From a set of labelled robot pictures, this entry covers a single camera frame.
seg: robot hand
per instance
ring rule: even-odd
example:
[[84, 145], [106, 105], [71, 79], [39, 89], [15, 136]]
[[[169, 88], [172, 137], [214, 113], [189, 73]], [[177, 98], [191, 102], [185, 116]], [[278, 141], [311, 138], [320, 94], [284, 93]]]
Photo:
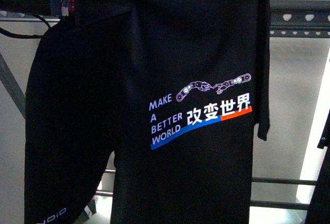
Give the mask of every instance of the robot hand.
[[246, 73], [244, 75], [240, 75], [235, 79], [230, 79], [228, 81], [225, 81], [224, 83], [221, 84], [216, 84], [212, 86], [213, 89], [218, 87], [217, 94], [221, 94], [224, 90], [226, 90], [228, 87], [233, 86], [233, 85], [239, 85], [245, 82], [248, 82], [251, 80], [251, 75]]
[[213, 89], [217, 88], [217, 94], [221, 94], [224, 90], [226, 90], [228, 87], [234, 85], [232, 81], [225, 81], [224, 83], [221, 84], [216, 84], [212, 86]]
[[212, 88], [212, 86], [207, 82], [196, 81], [190, 84], [194, 85], [193, 88], [197, 88], [199, 91], [208, 91]]
[[191, 82], [188, 86], [184, 87], [177, 95], [176, 100], [181, 102], [191, 91], [191, 89], [197, 88], [199, 91], [209, 91], [212, 86], [207, 82], [195, 81]]

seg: black fabric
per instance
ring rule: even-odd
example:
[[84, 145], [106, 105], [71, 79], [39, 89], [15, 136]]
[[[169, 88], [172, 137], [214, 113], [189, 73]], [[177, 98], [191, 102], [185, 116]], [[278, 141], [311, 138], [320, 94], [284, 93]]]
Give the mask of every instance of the black fabric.
[[111, 223], [248, 223], [269, 128], [269, 0], [125, 0], [38, 47], [26, 92], [25, 224], [72, 223], [115, 152]]
[[[319, 148], [329, 145], [330, 112], [326, 121]], [[324, 224], [330, 222], [330, 149], [327, 148], [310, 205], [305, 224]]]
[[330, 142], [330, 111], [328, 114], [328, 118], [325, 122], [325, 126], [321, 135], [320, 142], [318, 144], [318, 148], [323, 149], [324, 147], [329, 147]]

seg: hanging shirt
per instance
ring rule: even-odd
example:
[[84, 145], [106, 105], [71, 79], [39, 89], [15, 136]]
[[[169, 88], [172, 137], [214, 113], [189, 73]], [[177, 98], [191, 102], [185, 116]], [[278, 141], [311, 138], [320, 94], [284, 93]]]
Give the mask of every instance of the hanging shirt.
[[111, 223], [249, 223], [254, 125], [264, 140], [269, 128], [269, 0], [114, 2], [129, 11], [62, 20], [40, 42], [25, 224], [72, 223], [112, 151]]
[[[329, 147], [330, 112], [326, 120], [318, 148]], [[327, 148], [320, 169], [317, 186], [308, 207], [306, 224], [329, 223], [330, 220], [330, 149]]]

